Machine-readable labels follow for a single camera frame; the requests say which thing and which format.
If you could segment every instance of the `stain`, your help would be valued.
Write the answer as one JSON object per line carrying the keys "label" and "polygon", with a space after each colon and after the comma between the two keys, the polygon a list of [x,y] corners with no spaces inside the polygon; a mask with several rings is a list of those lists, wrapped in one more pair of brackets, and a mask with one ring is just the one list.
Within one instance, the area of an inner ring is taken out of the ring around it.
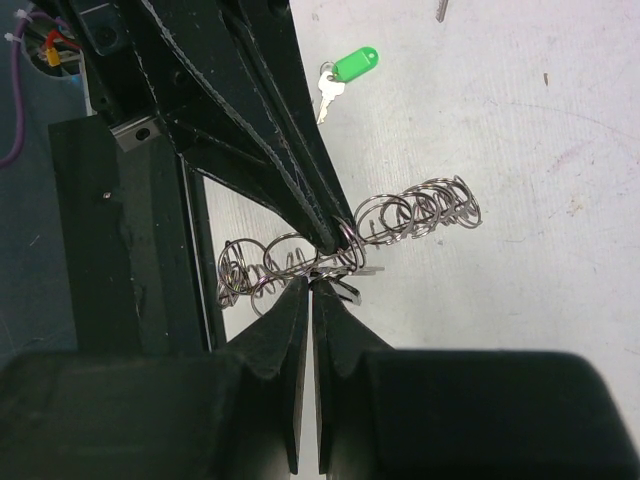
{"label": "stain", "polygon": [[549,173],[557,173],[564,165],[567,165],[572,160],[574,160],[578,154],[587,146],[591,145],[593,140],[589,140],[588,142],[577,143],[574,146],[566,149],[564,152],[560,154],[556,162],[551,166],[548,170]]}
{"label": "stain", "polygon": [[569,204],[569,210],[567,214],[574,217],[580,210],[584,210],[584,205],[576,197],[571,197],[571,203]]}

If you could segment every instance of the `green plastic tag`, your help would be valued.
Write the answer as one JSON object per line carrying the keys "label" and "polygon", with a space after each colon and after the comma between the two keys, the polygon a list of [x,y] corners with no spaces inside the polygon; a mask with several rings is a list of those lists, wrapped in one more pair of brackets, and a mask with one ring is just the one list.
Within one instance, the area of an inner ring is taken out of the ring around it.
{"label": "green plastic tag", "polygon": [[348,83],[375,67],[379,58],[374,48],[362,47],[338,60],[333,66],[333,76],[340,82]]}

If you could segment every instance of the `yellow connector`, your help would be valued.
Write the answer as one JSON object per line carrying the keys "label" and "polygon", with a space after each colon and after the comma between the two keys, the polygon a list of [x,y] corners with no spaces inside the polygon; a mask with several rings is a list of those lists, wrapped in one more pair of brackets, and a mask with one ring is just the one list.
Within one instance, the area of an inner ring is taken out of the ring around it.
{"label": "yellow connector", "polygon": [[45,53],[50,67],[60,66],[60,54],[55,48],[47,48]]}

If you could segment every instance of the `orange wire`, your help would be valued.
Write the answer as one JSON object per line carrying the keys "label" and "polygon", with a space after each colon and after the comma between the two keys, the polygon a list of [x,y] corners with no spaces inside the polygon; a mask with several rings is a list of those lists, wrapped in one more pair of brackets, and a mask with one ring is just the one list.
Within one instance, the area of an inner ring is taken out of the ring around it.
{"label": "orange wire", "polygon": [[60,40],[62,40],[64,43],[66,43],[70,47],[73,47],[73,48],[75,48],[77,50],[82,50],[80,48],[80,45],[78,45],[77,43],[74,43],[71,40],[69,40],[67,37],[62,35],[58,30],[51,30],[49,32],[49,35],[47,35],[47,39],[44,42],[44,46],[46,48],[54,48],[53,42],[55,41],[56,38],[59,38]]}

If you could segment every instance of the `zip tie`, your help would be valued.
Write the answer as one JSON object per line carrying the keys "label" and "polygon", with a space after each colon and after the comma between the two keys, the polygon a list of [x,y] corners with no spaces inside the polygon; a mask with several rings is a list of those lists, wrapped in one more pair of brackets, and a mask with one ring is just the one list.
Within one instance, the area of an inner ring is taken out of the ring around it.
{"label": "zip tie", "polygon": [[23,10],[22,8],[20,8],[19,10],[16,10],[16,12],[13,15],[16,18],[21,18],[23,20],[28,20],[30,23],[33,23],[33,18],[31,18],[29,13],[26,10]]}
{"label": "zip tie", "polygon": [[5,33],[4,34],[4,39],[7,42],[18,42],[18,43],[22,43],[22,38],[20,37],[16,37],[13,33]]}

